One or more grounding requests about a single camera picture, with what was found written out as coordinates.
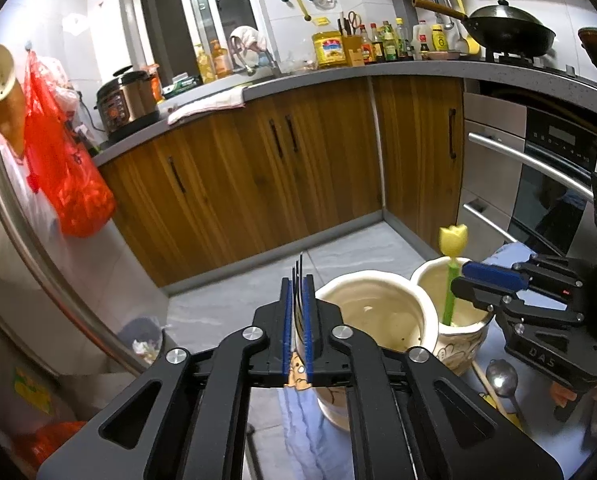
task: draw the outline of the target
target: baseboard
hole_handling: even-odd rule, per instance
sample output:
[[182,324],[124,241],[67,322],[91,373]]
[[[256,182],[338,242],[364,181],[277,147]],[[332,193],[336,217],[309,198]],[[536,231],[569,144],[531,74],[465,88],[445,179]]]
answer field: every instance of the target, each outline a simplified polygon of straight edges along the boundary
[[434,249],[432,249],[427,243],[418,237],[409,227],[407,227],[402,221],[390,213],[387,209],[383,209],[383,219],[387,225],[392,227],[403,240],[409,243],[412,248],[421,255],[424,260],[435,260],[440,258]]
[[314,246],[324,244],[334,240],[335,238],[340,238],[341,236],[353,233],[359,229],[369,227],[381,222],[382,220],[383,211],[374,211],[374,213],[367,214],[360,218],[355,218],[354,220],[350,220],[344,224],[337,225],[336,227],[326,229],[325,231],[310,235],[306,238],[302,238],[301,240],[277,247],[271,251],[256,254],[255,256],[246,258],[245,260],[240,260],[239,262],[235,262],[218,269],[208,270],[208,272],[204,272],[203,274],[198,274],[197,276],[192,276],[191,278],[181,280],[180,282],[166,285],[162,287],[161,290],[168,296],[181,294],[182,292],[191,290],[192,288],[198,288],[203,285],[208,285],[208,283],[224,280],[225,278],[229,278],[235,274],[247,272],[248,270],[255,269],[256,267],[272,263],[282,258],[287,258],[293,254],[298,254],[301,251],[306,251]]

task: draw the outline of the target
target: green stem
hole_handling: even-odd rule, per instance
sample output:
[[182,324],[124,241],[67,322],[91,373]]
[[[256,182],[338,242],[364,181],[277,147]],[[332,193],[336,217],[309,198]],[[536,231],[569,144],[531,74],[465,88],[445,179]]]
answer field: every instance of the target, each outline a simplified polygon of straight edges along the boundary
[[461,264],[456,260],[456,258],[450,258],[450,263],[448,263],[448,284],[445,293],[445,309],[443,311],[443,320],[441,321],[447,326],[450,326],[452,323],[452,316],[454,315],[454,302],[456,301],[450,286],[452,284],[452,280],[460,275]]

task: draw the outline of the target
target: built-in oven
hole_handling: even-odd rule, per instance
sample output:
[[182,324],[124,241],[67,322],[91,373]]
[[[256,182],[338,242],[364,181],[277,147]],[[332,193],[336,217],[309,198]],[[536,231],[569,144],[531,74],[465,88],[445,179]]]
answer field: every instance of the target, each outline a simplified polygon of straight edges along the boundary
[[543,254],[595,260],[591,173],[597,136],[550,113],[466,94],[459,222],[468,258],[519,241]]

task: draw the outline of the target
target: ceramic pot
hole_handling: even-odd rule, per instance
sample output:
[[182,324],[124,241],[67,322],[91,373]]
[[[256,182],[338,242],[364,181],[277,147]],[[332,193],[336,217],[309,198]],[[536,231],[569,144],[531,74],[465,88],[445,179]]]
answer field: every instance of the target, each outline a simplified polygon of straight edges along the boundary
[[[469,262],[458,258],[461,265]],[[431,298],[439,320],[445,309],[445,293],[448,281],[447,256],[425,262],[415,270],[412,281],[419,285]],[[434,355],[456,375],[465,372],[474,360],[481,344],[487,336],[487,328],[494,314],[479,310],[469,301],[457,298],[454,304],[452,326],[439,321],[439,339]]]
[[[422,346],[433,351],[439,319],[432,300],[410,280],[390,272],[364,270],[340,276],[317,291],[319,300],[341,309],[343,321],[363,330],[379,346],[406,351]],[[344,388],[316,388],[323,415],[349,431]]]

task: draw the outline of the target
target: scissors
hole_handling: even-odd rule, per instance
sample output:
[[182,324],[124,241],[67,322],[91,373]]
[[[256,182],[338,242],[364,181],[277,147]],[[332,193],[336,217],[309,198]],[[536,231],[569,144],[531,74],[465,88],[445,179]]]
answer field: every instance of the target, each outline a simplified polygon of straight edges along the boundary
[[350,27],[352,27],[352,34],[356,34],[356,31],[359,30],[363,24],[361,15],[351,10],[347,13],[347,20],[350,22]]

